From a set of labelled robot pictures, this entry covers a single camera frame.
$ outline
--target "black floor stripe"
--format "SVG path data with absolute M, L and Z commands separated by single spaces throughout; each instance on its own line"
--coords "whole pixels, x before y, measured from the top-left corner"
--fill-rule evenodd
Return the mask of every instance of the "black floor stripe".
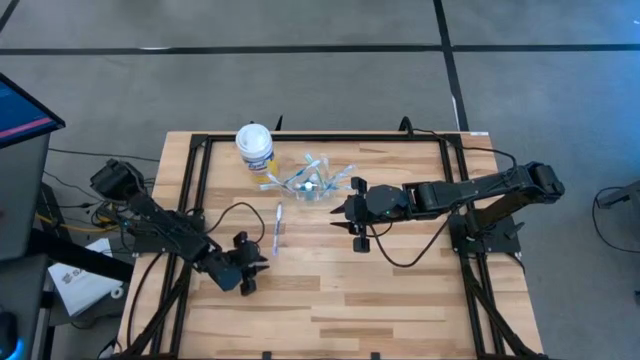
M 0 32 L 2 32 L 4 27 L 7 25 L 9 18 L 13 14 L 13 11 L 16 9 L 16 6 L 18 6 L 19 2 L 20 0 L 11 0 L 7 8 L 4 10 L 2 17 L 0 17 Z
M 0 49 L 0 55 L 224 55 L 224 54 L 305 54 L 305 53 L 415 53 L 441 51 L 440 45 L 363 44 L 363 45 L 283 45 L 214 46 L 157 48 L 67 48 Z
M 640 44 L 454 45 L 453 52 L 640 51 Z
M 467 112 L 464 110 L 464 102 L 462 100 L 462 90 L 460 89 L 460 80 L 458 79 L 458 71 L 456 70 L 456 62 L 453 57 L 451 47 L 451 39 L 449 38 L 449 28 L 447 28 L 447 19 L 444 15 L 444 7 L 441 0 L 433 0 L 433 6 L 436 11 L 438 20 L 438 30 L 440 31 L 440 39 L 442 41 L 442 52 L 444 54 L 444 63 L 447 67 L 447 76 L 449 77 L 449 88 L 451 95 L 455 100 L 456 118 L 458 120 L 459 131 L 469 131 L 469 122 L 467 121 Z

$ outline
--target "monitor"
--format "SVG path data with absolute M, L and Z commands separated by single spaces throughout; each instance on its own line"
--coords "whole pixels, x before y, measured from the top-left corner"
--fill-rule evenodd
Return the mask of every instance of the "monitor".
M 56 114 L 0 73 L 0 149 L 64 126 Z

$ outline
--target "gray carpet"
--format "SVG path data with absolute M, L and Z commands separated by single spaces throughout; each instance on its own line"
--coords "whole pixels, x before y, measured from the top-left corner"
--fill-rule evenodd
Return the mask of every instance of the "gray carpet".
M 0 8 L 8 0 L 0 0 Z M 445 0 L 454 45 L 640 43 L 637 1 Z M 0 48 L 437 44 L 431 1 L 21 0 Z M 554 166 L 566 196 L 518 214 L 527 282 L 546 352 L 567 359 L 640 353 L 640 255 L 593 231 L 602 187 L 640 179 L 640 52 L 458 53 L 470 129 L 521 163 Z M 160 156 L 170 130 L 455 130 L 442 53 L 0 56 L 0 71 L 67 121 L 54 147 Z M 50 153 L 47 170 L 87 187 L 101 159 Z M 501 168 L 508 162 L 499 159 Z M 147 176 L 152 163 L 136 162 Z M 60 203 L 82 194 L 45 178 Z M 86 218 L 82 211 L 69 216 Z M 640 249 L 628 204 L 597 214 L 620 246 Z M 117 331 L 62 327 L 54 359 L 92 357 Z

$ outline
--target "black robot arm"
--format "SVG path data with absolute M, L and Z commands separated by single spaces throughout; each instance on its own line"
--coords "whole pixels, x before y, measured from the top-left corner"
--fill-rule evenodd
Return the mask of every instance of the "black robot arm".
M 351 186 L 356 194 L 349 195 L 343 205 L 332 211 L 344 213 L 348 221 L 332 224 L 358 235 L 354 239 L 356 252 L 369 251 L 369 225 L 432 220 L 471 201 L 504 195 L 488 207 L 464 215 L 465 235 L 476 238 L 524 206 L 551 204 L 564 194 L 564 186 L 553 169 L 536 162 L 458 183 L 416 182 L 402 184 L 402 188 L 379 185 L 367 191 L 367 182 L 354 177 Z
M 234 237 L 234 249 L 222 247 L 204 231 L 202 213 L 185 215 L 164 210 L 147 194 L 142 174 L 127 162 L 111 159 L 91 177 L 91 188 L 105 200 L 126 205 L 140 220 L 130 220 L 117 212 L 101 208 L 100 215 L 116 221 L 135 237 L 151 238 L 157 248 L 173 252 L 192 264 L 198 272 L 207 273 L 218 286 L 229 291 L 241 284 L 247 296 L 256 290 L 255 275 L 268 266 L 258 264 L 267 259 L 258 245 L 242 231 Z

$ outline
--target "wooden table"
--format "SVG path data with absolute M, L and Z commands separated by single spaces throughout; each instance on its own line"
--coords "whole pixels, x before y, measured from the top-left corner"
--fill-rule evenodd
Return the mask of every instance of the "wooden table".
M 191 135 L 167 135 L 153 191 L 154 199 L 166 209 L 177 207 Z M 486 135 L 462 133 L 462 139 L 466 146 L 491 147 Z M 357 164 L 356 174 L 369 186 L 444 180 L 436 143 L 275 143 L 281 169 L 300 167 L 307 152 L 327 154 L 332 171 Z M 459 180 L 453 149 L 450 157 Z M 497 171 L 492 153 L 466 151 L 465 157 L 472 178 Z M 198 169 L 196 166 L 189 205 L 193 204 Z M 271 269 L 258 275 L 258 292 L 249 297 L 240 296 L 237 289 L 223 293 L 207 275 L 194 272 L 180 357 L 259 358 L 263 351 L 272 351 L 276 359 L 368 358 L 371 352 L 380 352 L 383 358 L 475 358 L 459 259 L 451 249 L 448 232 L 416 266 L 394 268 L 374 241 L 371 253 L 354 253 L 352 236 L 329 225 L 330 221 L 344 220 L 343 215 L 330 215 L 329 211 L 340 205 L 346 194 L 316 205 L 285 201 L 280 254 L 271 256 L 280 194 L 256 188 L 234 143 L 216 143 L 204 201 L 207 223 L 212 224 L 226 207 L 238 201 L 255 206 L 267 224 L 262 245 Z M 477 205 L 486 206 L 487 201 Z M 381 240 L 393 259 L 408 262 L 444 219 L 399 223 Z M 380 225 L 378 231 L 385 228 Z M 244 207 L 229 212 L 212 238 L 229 249 L 240 230 L 254 239 L 260 233 L 255 215 Z M 131 289 L 138 286 L 152 258 L 145 255 L 136 261 Z M 542 351 L 522 269 L 501 254 L 490 255 L 488 262 L 502 315 L 525 344 Z M 165 266 L 163 257 L 143 286 L 133 318 L 134 338 L 158 306 Z M 129 293 L 119 332 L 123 346 L 133 293 Z M 481 317 L 487 351 L 491 352 L 484 311 Z M 164 351 L 169 347 L 173 318 L 170 313 L 165 323 Z

